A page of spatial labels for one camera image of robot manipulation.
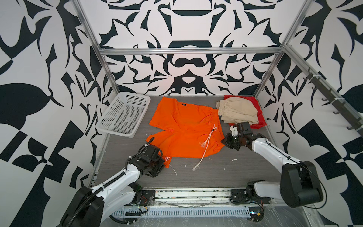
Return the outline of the aluminium frame left post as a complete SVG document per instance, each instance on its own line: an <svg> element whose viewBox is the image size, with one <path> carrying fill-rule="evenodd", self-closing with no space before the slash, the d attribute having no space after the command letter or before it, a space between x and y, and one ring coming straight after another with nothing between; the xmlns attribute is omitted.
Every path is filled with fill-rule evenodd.
<svg viewBox="0 0 363 227"><path fill-rule="evenodd" d="M81 25L85 29L86 35L91 43L91 46L94 49L94 52L96 54L96 57L97 57L99 63L101 64L103 70L105 71L106 77L107 77L108 81L110 82L110 85L111 85L113 91L116 94L118 94L120 92L118 85L116 84L115 78L114 78L112 72L110 71L106 60L101 55L96 36L94 35L91 25L87 19L86 13L81 6L81 2L78 0L71 0L71 3L75 9L75 12L77 14L77 17L78 17Z"/></svg>

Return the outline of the beige shorts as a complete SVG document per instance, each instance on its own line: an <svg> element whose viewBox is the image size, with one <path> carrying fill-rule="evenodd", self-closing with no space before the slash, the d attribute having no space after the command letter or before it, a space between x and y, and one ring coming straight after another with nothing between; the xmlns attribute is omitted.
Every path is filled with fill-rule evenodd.
<svg viewBox="0 0 363 227"><path fill-rule="evenodd" d="M221 120L227 124L248 122L250 125L258 124L258 110L253 103L241 97L230 97L217 101L216 108Z"/></svg>

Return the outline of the aluminium mounting rail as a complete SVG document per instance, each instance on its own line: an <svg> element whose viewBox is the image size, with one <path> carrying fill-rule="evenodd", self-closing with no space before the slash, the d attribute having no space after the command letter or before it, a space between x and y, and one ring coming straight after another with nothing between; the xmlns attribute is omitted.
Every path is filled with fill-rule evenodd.
<svg viewBox="0 0 363 227"><path fill-rule="evenodd" d="M73 197L69 209L74 212L81 207L81 204L86 203L81 207L81 211L94 207L100 210L102 215L107 212L114 212L124 206L138 206L137 197L143 189L139 185L134 185L135 188L126 186L124 189L106 189L101 187L101 191L96 189L82 187ZM155 189L155 203L148 206L171 206L171 207L200 207L210 206L212 204L223 205L230 202L231 189Z"/></svg>

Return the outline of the aluminium frame horizontal bar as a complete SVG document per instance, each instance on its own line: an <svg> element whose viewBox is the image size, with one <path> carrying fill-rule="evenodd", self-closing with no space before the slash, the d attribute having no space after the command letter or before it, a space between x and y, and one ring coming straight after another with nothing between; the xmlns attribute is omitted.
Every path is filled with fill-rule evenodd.
<svg viewBox="0 0 363 227"><path fill-rule="evenodd" d="M211 47L211 48L99 48L101 55L153 54L276 54L279 47Z"/></svg>

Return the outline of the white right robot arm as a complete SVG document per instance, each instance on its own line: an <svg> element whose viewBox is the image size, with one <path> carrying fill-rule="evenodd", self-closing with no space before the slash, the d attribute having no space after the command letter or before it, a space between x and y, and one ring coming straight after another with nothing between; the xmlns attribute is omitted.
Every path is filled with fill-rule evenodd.
<svg viewBox="0 0 363 227"><path fill-rule="evenodd" d="M261 155L280 173L279 182L258 180L249 182L244 195L232 196L233 203L254 202L259 198L283 200L291 208L326 202L326 189L318 178L315 165L300 161L274 146L264 135L254 133L248 123L238 123L230 128L221 141L229 149L246 147Z"/></svg>

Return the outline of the aluminium frame post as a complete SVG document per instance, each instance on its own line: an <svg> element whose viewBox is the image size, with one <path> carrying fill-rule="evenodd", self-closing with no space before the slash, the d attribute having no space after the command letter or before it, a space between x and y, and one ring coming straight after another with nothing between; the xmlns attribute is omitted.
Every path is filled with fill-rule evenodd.
<svg viewBox="0 0 363 227"><path fill-rule="evenodd" d="M91 43L91 46L94 49L94 52L96 54L96 57L97 57L99 63L101 64L103 70L105 71L106 77L107 77L108 81L110 82L110 85L111 85L113 91L116 94L118 94L120 92L118 85L116 84L115 78L114 78L112 72L110 71L106 60L101 55L96 36L94 35L91 25L87 19L86 13L81 6L81 2L78 0L71 0L71 3L75 9L75 12L77 14L77 17L78 17L81 25L85 29L86 35Z"/></svg>
<svg viewBox="0 0 363 227"><path fill-rule="evenodd" d="M273 71L275 70L275 68L281 61L282 57L284 56L285 49L287 48L289 43L292 41L294 35L297 33L298 28L301 26L302 22L306 18L306 15L314 2L315 2L314 0L306 0L303 2L302 7L298 11L298 14L297 14L296 18L294 19L291 27L289 28L286 37L284 38L280 47L278 48L279 52L277 54L275 54L274 59L272 60L266 73L263 75L262 80L253 95L256 99L259 98L262 91L264 90L267 82L269 81L270 77L272 76Z"/></svg>

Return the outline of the orange shorts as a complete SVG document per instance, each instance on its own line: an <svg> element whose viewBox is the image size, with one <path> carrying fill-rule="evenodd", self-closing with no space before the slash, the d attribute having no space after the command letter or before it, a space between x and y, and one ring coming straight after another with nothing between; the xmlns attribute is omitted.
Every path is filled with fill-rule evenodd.
<svg viewBox="0 0 363 227"><path fill-rule="evenodd" d="M160 129L147 140L162 150L166 168L170 166L172 158L201 159L204 153L201 144L207 139L213 125L217 130L211 136L204 158L218 153L224 147L221 143L224 135L218 110L211 107L163 97L149 124Z"/></svg>

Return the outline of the aluminium frame right post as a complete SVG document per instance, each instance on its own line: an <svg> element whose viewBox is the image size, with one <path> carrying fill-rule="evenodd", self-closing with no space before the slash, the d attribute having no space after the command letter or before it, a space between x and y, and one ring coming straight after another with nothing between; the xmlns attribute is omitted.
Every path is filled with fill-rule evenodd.
<svg viewBox="0 0 363 227"><path fill-rule="evenodd" d="M306 15L314 2L315 2L314 0L306 0L303 2L302 7L298 11L298 14L297 14L296 18L294 19L291 27L289 28L286 37L284 38L280 47L278 48L279 52L277 54L275 54L274 59L272 60L266 73L263 75L262 80L253 95L256 99L259 98L262 91L264 90L267 82L269 81L270 77L272 76L273 71L275 70L275 68L281 61L282 57L284 56L285 49L287 48L289 43L292 41L294 35L297 33L298 28L301 26L302 22L306 18Z"/></svg>

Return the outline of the black hook rack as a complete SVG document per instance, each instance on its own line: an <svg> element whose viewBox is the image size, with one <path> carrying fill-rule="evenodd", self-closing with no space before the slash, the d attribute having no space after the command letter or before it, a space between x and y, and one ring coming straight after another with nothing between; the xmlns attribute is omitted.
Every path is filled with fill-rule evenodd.
<svg viewBox="0 0 363 227"><path fill-rule="evenodd" d="M313 98L315 96L316 91L319 91L323 98L322 102L328 105L333 105L336 111L333 113L335 115L342 115L343 118L349 123L350 126L347 126L348 130L355 130L360 136L363 136L363 117L358 111L356 111L352 105L349 104L348 100L343 98L326 80L325 78L315 73L308 68L308 70L302 70L306 77L304 81L309 81L312 83L312 95L311 95L311 105L313 104Z"/></svg>

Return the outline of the white orange shorts drawstring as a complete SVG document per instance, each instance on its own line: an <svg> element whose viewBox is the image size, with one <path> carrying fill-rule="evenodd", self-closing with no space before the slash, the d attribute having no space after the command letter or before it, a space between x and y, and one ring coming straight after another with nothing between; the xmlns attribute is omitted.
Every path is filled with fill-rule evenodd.
<svg viewBox="0 0 363 227"><path fill-rule="evenodd" d="M212 136L213 132L215 132L216 130L217 130L217 127L215 125L213 125L213 128L212 128L211 132L209 133L207 139L201 144L201 147L204 148L204 153L203 153L199 163L192 168L193 171L195 171L200 166L200 164L202 163L202 161L203 161L203 159L204 159L204 157L205 157L205 155L207 153L207 149L208 149L208 146L209 146L209 143L210 143L211 136Z"/></svg>

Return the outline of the white plastic laundry basket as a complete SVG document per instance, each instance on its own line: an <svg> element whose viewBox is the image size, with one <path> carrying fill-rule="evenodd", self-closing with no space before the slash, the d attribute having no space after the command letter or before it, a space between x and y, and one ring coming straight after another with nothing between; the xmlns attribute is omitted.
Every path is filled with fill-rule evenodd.
<svg viewBox="0 0 363 227"><path fill-rule="evenodd" d="M149 96L121 92L105 110L95 127L101 132L133 138L150 101Z"/></svg>

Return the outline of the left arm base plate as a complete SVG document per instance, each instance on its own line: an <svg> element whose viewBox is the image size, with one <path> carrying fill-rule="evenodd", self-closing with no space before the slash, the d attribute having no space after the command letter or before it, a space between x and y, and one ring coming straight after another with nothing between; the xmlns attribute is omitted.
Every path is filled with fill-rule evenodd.
<svg viewBox="0 0 363 227"><path fill-rule="evenodd" d="M137 204L140 206L148 206L155 203L156 191L143 190L138 194Z"/></svg>

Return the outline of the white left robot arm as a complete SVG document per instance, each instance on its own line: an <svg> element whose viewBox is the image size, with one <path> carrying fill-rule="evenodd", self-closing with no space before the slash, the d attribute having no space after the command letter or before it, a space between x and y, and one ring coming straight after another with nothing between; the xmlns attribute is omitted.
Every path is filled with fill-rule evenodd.
<svg viewBox="0 0 363 227"><path fill-rule="evenodd" d="M163 152L149 143L130 156L124 168L92 188L83 186L74 195L60 220L61 227L99 227L110 215L128 204L138 204L142 175L155 178L165 167Z"/></svg>

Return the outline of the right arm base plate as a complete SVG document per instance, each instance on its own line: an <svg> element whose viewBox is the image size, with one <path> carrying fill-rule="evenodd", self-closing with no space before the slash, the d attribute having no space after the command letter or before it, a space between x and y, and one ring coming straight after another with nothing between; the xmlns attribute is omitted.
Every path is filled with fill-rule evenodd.
<svg viewBox="0 0 363 227"><path fill-rule="evenodd" d="M270 204L271 198L269 197L260 197L258 196L254 190L250 187L245 189L232 189L230 202L232 204L241 205L241 204Z"/></svg>

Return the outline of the red shorts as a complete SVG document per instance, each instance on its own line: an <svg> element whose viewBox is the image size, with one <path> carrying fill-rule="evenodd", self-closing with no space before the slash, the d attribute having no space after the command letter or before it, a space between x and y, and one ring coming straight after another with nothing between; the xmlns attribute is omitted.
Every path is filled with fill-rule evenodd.
<svg viewBox="0 0 363 227"><path fill-rule="evenodd" d="M227 100L228 98L231 98L231 97L238 97L238 98L243 98L243 99L249 100L249 101L252 102L254 107L257 109L258 123L250 125L250 127L252 129L261 129L261 128L267 126L267 123L266 123L266 120L265 120L265 118L263 116L263 112L262 112L262 109L260 107L260 104L259 104L258 100L255 97L253 97L253 96L224 95L224 100Z"/></svg>

